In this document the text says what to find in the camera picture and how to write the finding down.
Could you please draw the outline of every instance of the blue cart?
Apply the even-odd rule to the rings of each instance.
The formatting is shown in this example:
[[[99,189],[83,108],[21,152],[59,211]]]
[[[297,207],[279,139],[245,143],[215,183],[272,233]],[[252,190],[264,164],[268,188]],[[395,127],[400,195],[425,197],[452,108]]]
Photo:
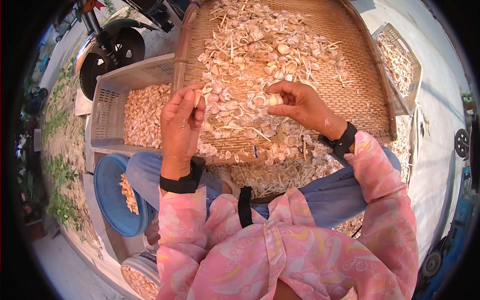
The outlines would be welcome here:
[[[465,186],[467,184],[468,187],[470,181],[470,168],[463,168],[460,192],[450,230],[425,258],[418,274],[413,300],[432,299],[464,250],[470,221],[475,213],[478,213],[478,195],[465,194]]]

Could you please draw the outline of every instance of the hand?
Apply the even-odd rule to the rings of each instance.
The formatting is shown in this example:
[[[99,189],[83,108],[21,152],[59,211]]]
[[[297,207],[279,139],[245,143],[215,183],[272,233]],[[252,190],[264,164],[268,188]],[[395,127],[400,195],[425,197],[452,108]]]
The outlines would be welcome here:
[[[269,115],[290,117],[330,141],[338,140],[347,129],[347,121],[333,113],[307,84],[282,80],[269,86],[265,92],[280,94],[284,103],[270,107]]]
[[[178,180],[190,174],[190,160],[197,150],[198,134],[205,117],[205,99],[195,105],[196,89],[203,84],[192,84],[177,91],[165,104],[160,116],[162,132],[163,178]]]

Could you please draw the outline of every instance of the knee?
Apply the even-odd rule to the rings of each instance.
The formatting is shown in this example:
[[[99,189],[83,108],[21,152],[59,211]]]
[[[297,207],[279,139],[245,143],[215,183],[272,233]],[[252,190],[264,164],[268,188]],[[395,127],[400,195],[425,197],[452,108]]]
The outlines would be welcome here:
[[[130,157],[125,175],[127,180],[138,178],[140,174],[147,172],[152,166],[161,167],[162,157],[155,152],[137,152]]]
[[[393,153],[392,150],[388,149],[385,146],[382,146],[382,149],[385,152],[385,155],[387,156],[388,160],[390,160],[390,163],[392,164],[392,166],[399,172],[402,172],[402,166],[400,164],[400,161],[398,160],[398,157],[396,157],[395,153]]]

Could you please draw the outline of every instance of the person's left hand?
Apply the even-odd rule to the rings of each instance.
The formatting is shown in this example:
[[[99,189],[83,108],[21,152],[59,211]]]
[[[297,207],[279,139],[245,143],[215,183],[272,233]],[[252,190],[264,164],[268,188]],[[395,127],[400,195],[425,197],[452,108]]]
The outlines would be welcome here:
[[[178,180],[190,174],[190,160],[197,150],[198,134],[205,117],[205,99],[195,105],[194,90],[203,84],[192,84],[177,91],[165,104],[160,116],[162,132],[163,178]]]

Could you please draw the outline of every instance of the fingernail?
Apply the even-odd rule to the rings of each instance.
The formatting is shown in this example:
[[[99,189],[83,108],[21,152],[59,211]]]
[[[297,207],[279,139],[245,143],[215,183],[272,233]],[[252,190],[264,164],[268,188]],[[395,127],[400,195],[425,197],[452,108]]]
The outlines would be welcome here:
[[[187,94],[185,94],[185,98],[187,98],[188,100],[194,97],[195,97],[195,93],[192,90],[188,91]]]

